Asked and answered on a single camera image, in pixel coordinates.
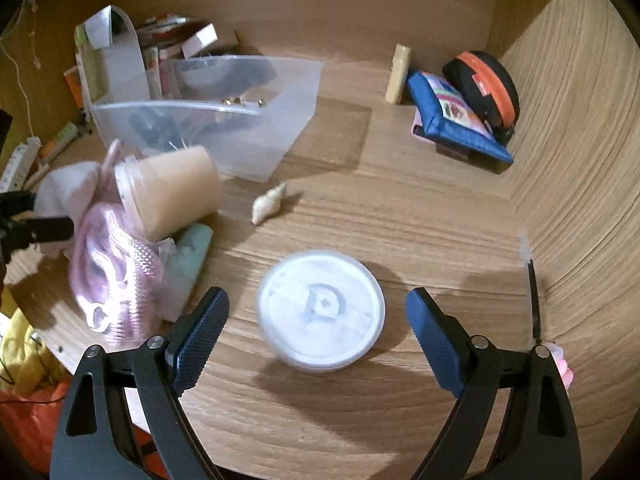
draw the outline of beige cup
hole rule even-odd
[[[151,242],[167,238],[220,205],[220,177],[202,146],[125,161],[114,173],[137,234]]]

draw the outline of plastic cup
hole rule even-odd
[[[126,160],[114,173],[136,233],[151,242],[167,238],[220,205],[220,176],[202,146]]]
[[[309,251],[281,261],[257,296],[264,339],[295,368],[329,372],[366,354],[380,336],[385,300],[373,275],[333,251]]]

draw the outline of yellow cloth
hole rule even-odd
[[[28,397],[38,389],[43,380],[58,379],[60,365],[53,354],[42,343],[31,339],[33,327],[22,311],[7,304],[15,305],[14,299],[5,290],[2,292],[2,307],[6,312],[14,310],[11,321],[0,344],[0,376],[13,382],[14,386],[0,380],[0,388],[9,390],[20,397]]]

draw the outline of screw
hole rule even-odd
[[[96,357],[99,353],[100,353],[100,346],[99,345],[91,345],[86,350],[84,355],[86,355],[87,357]]]
[[[489,348],[489,340],[483,335],[475,335],[471,338],[471,344],[480,350]]]
[[[164,343],[164,338],[161,335],[155,335],[146,340],[146,345],[151,349],[160,348],[162,343]]]
[[[546,359],[551,355],[551,352],[549,351],[549,348],[547,348],[546,346],[538,345],[536,346],[536,354],[538,354],[538,357],[542,357],[543,359]]]

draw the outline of plastic storage box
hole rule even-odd
[[[144,155],[205,146],[221,173],[266,181],[316,112],[322,63],[220,56],[161,65],[163,100],[121,101],[113,91],[92,107],[103,141]]]

